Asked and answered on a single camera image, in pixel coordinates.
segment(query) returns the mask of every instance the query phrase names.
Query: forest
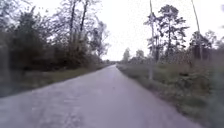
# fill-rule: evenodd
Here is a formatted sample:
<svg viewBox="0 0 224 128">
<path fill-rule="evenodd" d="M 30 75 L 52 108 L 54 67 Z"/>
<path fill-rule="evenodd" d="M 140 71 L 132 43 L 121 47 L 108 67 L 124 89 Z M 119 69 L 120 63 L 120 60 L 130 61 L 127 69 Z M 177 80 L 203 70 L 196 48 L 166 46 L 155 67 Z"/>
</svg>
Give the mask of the forest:
<svg viewBox="0 0 224 128">
<path fill-rule="evenodd" d="M 0 83 L 6 88 L 1 91 L 36 88 L 101 68 L 109 31 L 96 16 L 99 3 L 63 0 L 51 14 L 30 1 L 1 0 Z"/>
</svg>

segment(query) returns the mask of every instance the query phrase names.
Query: tree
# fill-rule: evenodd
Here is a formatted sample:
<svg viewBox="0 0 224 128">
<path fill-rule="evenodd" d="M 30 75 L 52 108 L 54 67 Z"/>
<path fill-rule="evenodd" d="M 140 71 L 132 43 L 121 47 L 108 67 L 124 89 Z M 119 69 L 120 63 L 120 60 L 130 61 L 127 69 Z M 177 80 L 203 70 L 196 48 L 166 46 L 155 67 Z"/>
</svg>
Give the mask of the tree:
<svg viewBox="0 0 224 128">
<path fill-rule="evenodd" d="M 196 59 L 204 59 L 209 57 L 209 49 L 211 48 L 211 43 L 209 40 L 201 35 L 198 31 L 194 32 L 190 42 L 190 48 L 193 50 L 193 55 Z"/>
<path fill-rule="evenodd" d="M 130 49 L 126 48 L 124 54 L 123 54 L 123 62 L 128 62 L 130 59 Z"/>
<path fill-rule="evenodd" d="M 40 38 L 34 8 L 20 16 L 19 25 L 14 30 L 14 36 L 9 44 L 10 64 L 15 69 L 38 68 L 41 59 L 44 40 Z"/>
<path fill-rule="evenodd" d="M 154 37 L 148 41 L 150 49 L 152 49 L 152 42 L 155 42 L 154 58 L 156 61 L 159 59 L 159 54 L 165 46 L 167 58 L 172 52 L 185 47 L 185 30 L 189 27 L 185 25 L 186 20 L 183 17 L 178 17 L 178 13 L 177 8 L 172 5 L 166 5 L 160 9 L 160 16 L 152 13 L 148 16 L 149 20 L 144 23 L 146 25 L 153 23 L 153 28 L 155 28 Z"/>
<path fill-rule="evenodd" d="M 197 23 L 197 27 L 198 27 L 198 32 L 199 32 L 199 34 L 201 34 L 199 21 L 198 21 L 198 16 L 197 16 L 197 12 L 196 12 L 196 9 L 195 9 L 195 6 L 194 6 L 194 1 L 191 0 L 191 3 L 192 3 L 193 10 L 194 10 L 194 15 L 195 15 L 195 19 L 196 19 L 196 23 Z M 199 44 L 199 49 L 200 49 L 200 58 L 203 59 L 202 44 Z"/>
<path fill-rule="evenodd" d="M 108 37 L 107 26 L 102 21 L 98 21 L 97 28 L 94 28 L 91 32 L 92 41 L 90 41 L 91 51 L 95 52 L 98 57 L 106 54 L 109 44 L 105 43 L 105 39 Z"/>
<path fill-rule="evenodd" d="M 215 32 L 211 30 L 205 33 L 205 37 L 208 39 L 210 47 L 212 47 L 212 44 L 217 42 L 217 36 L 215 35 Z"/>
<path fill-rule="evenodd" d="M 136 51 L 136 57 L 137 57 L 137 58 L 140 58 L 140 59 L 143 59 L 143 58 L 144 58 L 144 51 L 142 51 L 142 50 L 137 50 L 137 51 Z"/>
<path fill-rule="evenodd" d="M 163 43 L 164 46 L 167 46 L 166 57 L 168 57 L 179 45 L 185 42 L 185 30 L 189 27 L 184 24 L 186 20 L 183 17 L 178 17 L 179 11 L 172 5 L 162 7 L 159 13 L 161 16 L 157 19 L 160 21 L 160 29 L 164 34 L 162 36 L 167 37 Z"/>
</svg>

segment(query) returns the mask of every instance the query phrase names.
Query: asphalt surface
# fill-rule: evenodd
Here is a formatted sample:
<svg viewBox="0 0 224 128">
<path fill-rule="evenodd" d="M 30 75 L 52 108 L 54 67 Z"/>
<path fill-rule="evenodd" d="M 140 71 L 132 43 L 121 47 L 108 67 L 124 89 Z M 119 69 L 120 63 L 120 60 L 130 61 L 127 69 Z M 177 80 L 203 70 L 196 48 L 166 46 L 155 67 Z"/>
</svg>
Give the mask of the asphalt surface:
<svg viewBox="0 0 224 128">
<path fill-rule="evenodd" d="M 201 128 L 115 66 L 0 100 L 0 128 Z"/>
</svg>

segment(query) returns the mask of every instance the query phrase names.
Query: sky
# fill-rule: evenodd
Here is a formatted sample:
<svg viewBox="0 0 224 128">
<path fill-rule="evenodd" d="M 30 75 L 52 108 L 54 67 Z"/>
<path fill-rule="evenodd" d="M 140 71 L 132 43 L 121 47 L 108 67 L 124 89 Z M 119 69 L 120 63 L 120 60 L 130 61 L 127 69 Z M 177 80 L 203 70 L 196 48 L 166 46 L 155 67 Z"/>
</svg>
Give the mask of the sky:
<svg viewBox="0 0 224 128">
<path fill-rule="evenodd" d="M 60 0 L 33 0 L 38 7 L 54 12 Z M 223 0 L 194 0 L 198 14 L 201 33 L 208 30 L 216 32 L 218 37 L 224 36 Z M 152 0 L 153 11 L 158 12 L 166 4 L 178 8 L 179 16 L 187 20 L 190 28 L 186 31 L 189 40 L 192 33 L 197 31 L 191 0 Z M 143 25 L 150 14 L 149 0 L 102 0 L 98 9 L 98 17 L 107 24 L 110 36 L 105 40 L 111 46 L 103 59 L 121 60 L 126 48 L 130 48 L 134 56 L 138 49 L 149 53 L 147 39 L 151 37 L 149 26 Z"/>
</svg>

